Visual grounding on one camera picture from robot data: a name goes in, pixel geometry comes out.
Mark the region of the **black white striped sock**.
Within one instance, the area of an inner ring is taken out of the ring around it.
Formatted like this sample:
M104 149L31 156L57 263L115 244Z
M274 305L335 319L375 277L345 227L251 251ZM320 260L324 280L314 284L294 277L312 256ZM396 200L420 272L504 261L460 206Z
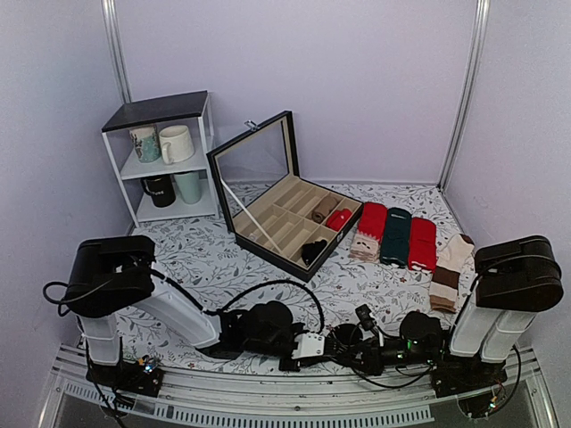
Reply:
M327 335L324 356L340 365L355 366L360 364L362 354L369 348L358 325L341 324Z

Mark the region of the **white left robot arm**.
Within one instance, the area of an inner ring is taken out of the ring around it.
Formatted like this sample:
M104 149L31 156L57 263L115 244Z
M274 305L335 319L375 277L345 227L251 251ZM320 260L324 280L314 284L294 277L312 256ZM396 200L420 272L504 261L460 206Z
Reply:
M286 305L272 300L247 310L205 309L155 268L154 251L144 235L86 240L77 249L63 304L79 318L89 356L112 386L126 386L133 377L117 333L116 314L126 307L143 310L211 358L324 356L325 337L295 324Z

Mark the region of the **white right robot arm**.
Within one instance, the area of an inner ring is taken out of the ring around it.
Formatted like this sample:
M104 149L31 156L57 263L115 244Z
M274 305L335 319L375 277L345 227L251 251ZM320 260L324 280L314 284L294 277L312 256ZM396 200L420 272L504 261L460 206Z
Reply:
M350 336L352 368L379 375L386 366L433 363L479 389L502 368L518 338L536 315L552 309L564 295L562 271L549 239L530 235L483 247L475 255L476 276L451 330L436 317L412 311L396 337L380 332L368 306Z

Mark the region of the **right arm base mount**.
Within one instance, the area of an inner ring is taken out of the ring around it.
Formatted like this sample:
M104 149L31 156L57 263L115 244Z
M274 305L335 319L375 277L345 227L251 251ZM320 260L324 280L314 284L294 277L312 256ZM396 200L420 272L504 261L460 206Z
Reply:
M431 386L437 398L449 397L464 392L476 391L484 387L491 391L486 404L483 399L472 397L462 399L460 410L471 419L485 419L498 414L515 396L521 381L522 358L517 347L513 347L517 358L517 376L511 392L507 392L504 382L508 380L505 363L484 363L479 357L454 357L439 363L430 374Z

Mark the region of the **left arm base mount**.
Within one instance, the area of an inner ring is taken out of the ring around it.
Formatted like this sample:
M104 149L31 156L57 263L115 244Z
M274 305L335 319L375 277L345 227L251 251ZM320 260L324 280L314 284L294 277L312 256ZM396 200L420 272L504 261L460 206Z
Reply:
M116 365L96 364L86 351L87 380L106 386L113 392L131 392L157 398L165 372L148 356L138 361L125 361L120 354Z

